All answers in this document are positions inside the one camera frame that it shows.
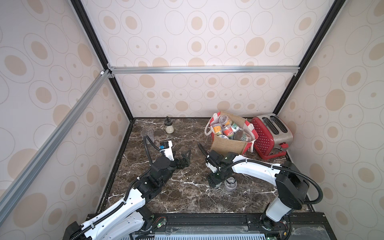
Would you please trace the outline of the seed jar orange label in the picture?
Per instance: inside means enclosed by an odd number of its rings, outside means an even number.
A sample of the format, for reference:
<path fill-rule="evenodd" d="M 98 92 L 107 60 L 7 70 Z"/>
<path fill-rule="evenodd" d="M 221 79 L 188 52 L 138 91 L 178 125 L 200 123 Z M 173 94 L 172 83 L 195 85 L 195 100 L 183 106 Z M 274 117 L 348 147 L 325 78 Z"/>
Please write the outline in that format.
<path fill-rule="evenodd" d="M 211 128 L 216 136 L 223 135 L 222 125 L 220 123 L 211 125 Z"/>

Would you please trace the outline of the seed jar red label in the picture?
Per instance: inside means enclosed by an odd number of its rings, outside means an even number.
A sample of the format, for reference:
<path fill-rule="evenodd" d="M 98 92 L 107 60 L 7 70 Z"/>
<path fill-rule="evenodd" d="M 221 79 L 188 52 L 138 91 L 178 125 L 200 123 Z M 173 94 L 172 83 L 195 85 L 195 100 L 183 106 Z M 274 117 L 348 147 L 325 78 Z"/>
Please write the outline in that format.
<path fill-rule="evenodd" d="M 227 136 L 229 139 L 233 139 L 234 134 L 238 130 L 238 125 L 237 124 L 228 125 L 228 126 L 222 127 L 222 130 L 225 136 Z"/>

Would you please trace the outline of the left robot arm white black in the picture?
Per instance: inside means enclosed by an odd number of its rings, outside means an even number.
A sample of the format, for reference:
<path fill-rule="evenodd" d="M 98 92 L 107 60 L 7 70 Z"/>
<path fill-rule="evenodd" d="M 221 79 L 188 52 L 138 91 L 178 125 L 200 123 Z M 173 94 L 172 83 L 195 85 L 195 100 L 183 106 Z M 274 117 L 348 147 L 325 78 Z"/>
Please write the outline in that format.
<path fill-rule="evenodd" d="M 65 240 L 118 240 L 139 231 L 145 223 L 150 225 L 147 233 L 153 230 L 155 220 L 145 205 L 161 193 L 176 170 L 190 166 L 192 152 L 186 151 L 175 158 L 171 141 L 156 146 L 148 136 L 143 137 L 143 144 L 149 169 L 137 177 L 124 197 L 111 207 L 83 224 L 71 223 L 65 230 Z"/>

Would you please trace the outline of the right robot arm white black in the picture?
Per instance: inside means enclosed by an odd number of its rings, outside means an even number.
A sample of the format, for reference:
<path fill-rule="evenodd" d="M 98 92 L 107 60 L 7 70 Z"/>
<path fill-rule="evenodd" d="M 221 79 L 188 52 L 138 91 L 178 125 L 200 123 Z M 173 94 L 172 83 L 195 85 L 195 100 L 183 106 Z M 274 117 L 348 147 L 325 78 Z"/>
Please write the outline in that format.
<path fill-rule="evenodd" d="M 206 157 L 206 166 L 212 171 L 208 175 L 210 187 L 217 188 L 233 174 L 242 174 L 266 181 L 277 188 L 278 196 L 267 205 L 260 218 L 267 230 L 285 215 L 300 210 L 303 205 L 314 205 L 323 200 L 324 193 L 320 185 L 302 174 L 292 162 L 270 164 L 231 152 L 225 156 L 214 150 L 207 152 L 200 143 L 198 147 Z"/>

